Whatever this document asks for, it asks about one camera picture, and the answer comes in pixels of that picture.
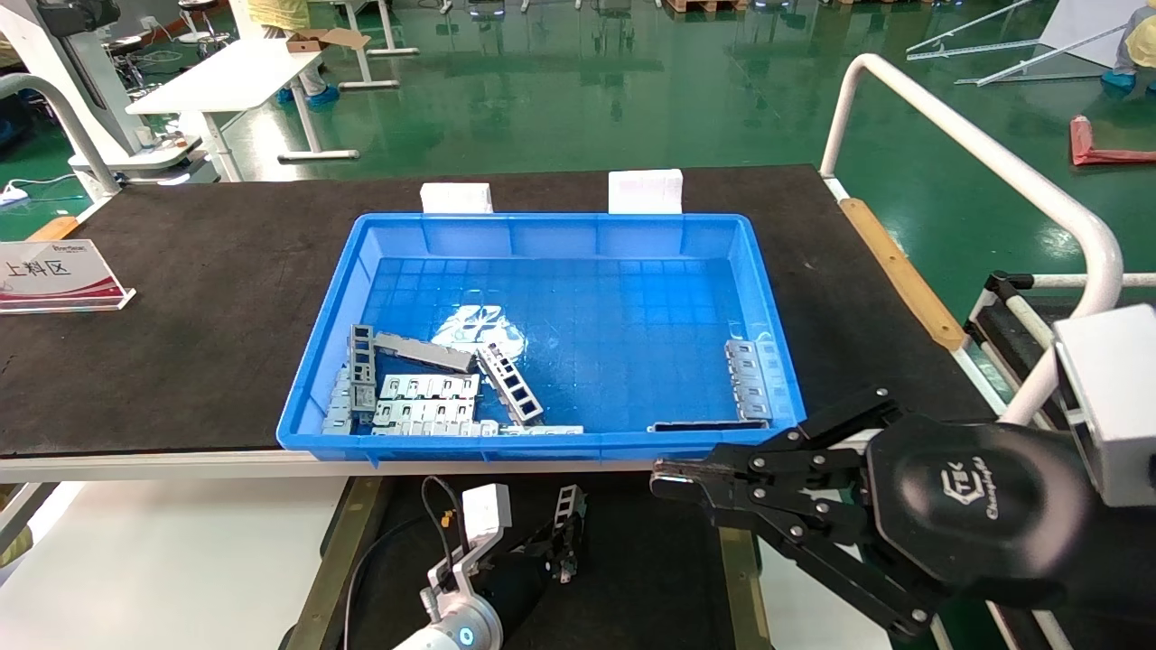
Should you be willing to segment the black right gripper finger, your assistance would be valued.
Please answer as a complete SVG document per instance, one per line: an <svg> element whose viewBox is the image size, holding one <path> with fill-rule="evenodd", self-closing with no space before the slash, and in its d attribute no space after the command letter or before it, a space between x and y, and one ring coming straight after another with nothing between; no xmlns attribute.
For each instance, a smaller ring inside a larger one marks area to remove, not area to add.
<svg viewBox="0 0 1156 650"><path fill-rule="evenodd" d="M835 539L837 505L800 490L773 487L746 477L653 477L655 497L701 505L711 524L751 532L895 637L914 638L929 630L934 605L901 588L884 573L855 559Z"/></svg>
<svg viewBox="0 0 1156 650"><path fill-rule="evenodd" d="M844 443L859 433L880 433L903 416L904 407L885 387L873 387L759 443L722 441L702 460L655 460L654 477L771 478L805 473L855 477L866 468L864 451Z"/></svg>

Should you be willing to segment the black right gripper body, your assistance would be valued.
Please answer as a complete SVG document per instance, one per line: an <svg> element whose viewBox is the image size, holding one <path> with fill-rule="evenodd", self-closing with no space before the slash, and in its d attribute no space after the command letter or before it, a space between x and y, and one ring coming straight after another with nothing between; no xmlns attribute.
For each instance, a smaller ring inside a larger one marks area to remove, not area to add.
<svg viewBox="0 0 1156 650"><path fill-rule="evenodd" d="M864 452L879 537L950 592L1039 608L1075 588L1098 495L1077 448L1024 424L903 418Z"/></svg>

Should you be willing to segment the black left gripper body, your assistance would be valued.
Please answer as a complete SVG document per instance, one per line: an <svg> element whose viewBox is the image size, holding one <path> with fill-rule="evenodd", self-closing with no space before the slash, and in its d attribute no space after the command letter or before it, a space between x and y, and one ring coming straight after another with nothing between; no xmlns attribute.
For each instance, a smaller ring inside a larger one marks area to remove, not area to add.
<svg viewBox="0 0 1156 650"><path fill-rule="evenodd" d="M546 551L501 552L492 557L492 608L501 625L523 625L553 581Z"/></svg>

